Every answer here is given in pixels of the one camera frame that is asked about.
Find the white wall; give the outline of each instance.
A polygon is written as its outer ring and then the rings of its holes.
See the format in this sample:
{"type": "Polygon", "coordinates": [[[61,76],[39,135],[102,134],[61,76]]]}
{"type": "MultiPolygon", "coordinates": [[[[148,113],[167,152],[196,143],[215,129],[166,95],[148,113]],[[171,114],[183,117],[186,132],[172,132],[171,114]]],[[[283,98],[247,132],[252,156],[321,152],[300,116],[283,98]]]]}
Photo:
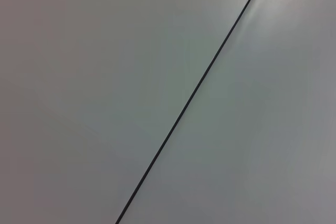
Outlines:
{"type": "Polygon", "coordinates": [[[114,222],[246,1],[0,0],[0,222],[114,222]]]}
{"type": "Polygon", "coordinates": [[[123,223],[335,223],[335,17],[255,0],[123,223]]]}

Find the white panel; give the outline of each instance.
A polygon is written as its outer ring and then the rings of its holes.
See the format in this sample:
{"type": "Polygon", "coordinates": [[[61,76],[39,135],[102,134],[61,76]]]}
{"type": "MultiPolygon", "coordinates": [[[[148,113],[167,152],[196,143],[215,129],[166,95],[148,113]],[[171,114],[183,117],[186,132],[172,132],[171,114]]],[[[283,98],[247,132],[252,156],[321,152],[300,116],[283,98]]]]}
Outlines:
{"type": "Polygon", "coordinates": [[[0,0],[0,222],[114,222],[246,1],[0,0]]]}
{"type": "Polygon", "coordinates": [[[336,220],[336,1],[255,0],[123,223],[336,220]]]}

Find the dark line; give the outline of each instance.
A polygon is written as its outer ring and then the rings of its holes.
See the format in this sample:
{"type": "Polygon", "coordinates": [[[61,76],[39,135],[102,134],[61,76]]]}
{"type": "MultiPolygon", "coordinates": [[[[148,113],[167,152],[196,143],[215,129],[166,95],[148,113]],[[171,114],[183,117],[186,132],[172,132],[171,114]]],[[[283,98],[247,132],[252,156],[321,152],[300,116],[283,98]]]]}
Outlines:
{"type": "Polygon", "coordinates": [[[154,156],[152,162],[149,164],[149,166],[148,166],[146,172],[143,174],[141,180],[139,181],[137,187],[135,188],[135,190],[134,190],[134,192],[132,193],[131,197],[130,197],[129,200],[127,201],[127,203],[126,203],[124,209],[122,210],[122,212],[121,212],[121,214],[120,214],[120,216],[119,216],[119,218],[117,219],[117,221],[116,221],[115,224],[119,224],[119,223],[120,223],[120,221],[121,221],[122,217],[124,216],[125,212],[127,211],[128,207],[131,205],[132,200],[134,199],[134,197],[136,196],[137,192],[139,191],[139,189],[140,189],[142,183],[144,182],[144,180],[146,179],[148,173],[149,173],[150,170],[152,169],[152,167],[153,167],[155,161],[157,160],[158,156],[159,156],[160,153],[162,152],[163,147],[166,145],[168,139],[169,139],[170,136],[172,135],[174,129],[176,128],[177,124],[179,123],[180,119],[182,118],[184,112],[185,112],[186,109],[188,108],[190,102],[193,100],[193,98],[194,98],[196,92],[198,91],[198,89],[199,89],[199,87],[201,86],[202,82],[204,81],[206,75],[207,75],[208,72],[210,71],[210,68],[212,67],[212,65],[214,64],[215,60],[217,59],[217,57],[218,57],[220,51],[221,51],[222,48],[224,47],[224,45],[225,45],[225,43],[227,42],[228,38],[230,37],[232,31],[235,29],[237,23],[239,22],[241,16],[243,15],[243,13],[244,13],[245,9],[247,8],[248,4],[250,3],[250,1],[251,1],[251,0],[248,0],[247,3],[245,4],[245,6],[244,6],[242,12],[239,14],[239,16],[238,16],[236,22],[234,23],[233,27],[231,28],[231,30],[230,30],[229,33],[227,34],[227,36],[226,36],[226,38],[224,39],[224,41],[223,41],[221,47],[218,49],[218,51],[217,51],[215,57],[212,59],[210,65],[209,65],[209,66],[207,67],[207,69],[205,70],[205,72],[204,72],[202,78],[200,79],[200,81],[198,82],[198,84],[197,84],[196,88],[194,89],[193,93],[192,93],[191,96],[189,97],[187,103],[185,104],[183,110],[181,111],[181,113],[179,114],[178,118],[176,119],[176,121],[175,121],[173,127],[172,127],[171,130],[169,131],[167,137],[165,138],[165,140],[163,141],[163,143],[162,143],[162,145],[160,146],[159,150],[157,151],[156,155],[154,156]]]}

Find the gray surface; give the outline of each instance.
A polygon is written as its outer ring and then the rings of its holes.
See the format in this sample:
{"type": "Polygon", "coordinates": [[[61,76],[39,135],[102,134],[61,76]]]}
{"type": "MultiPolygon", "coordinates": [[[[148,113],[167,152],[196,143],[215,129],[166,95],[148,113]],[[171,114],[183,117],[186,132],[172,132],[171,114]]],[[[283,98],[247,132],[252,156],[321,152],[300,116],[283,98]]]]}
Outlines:
{"type": "Polygon", "coordinates": [[[123,223],[335,223],[335,20],[255,0],[123,223]]]}
{"type": "Polygon", "coordinates": [[[114,222],[246,1],[0,0],[0,222],[114,222]]]}

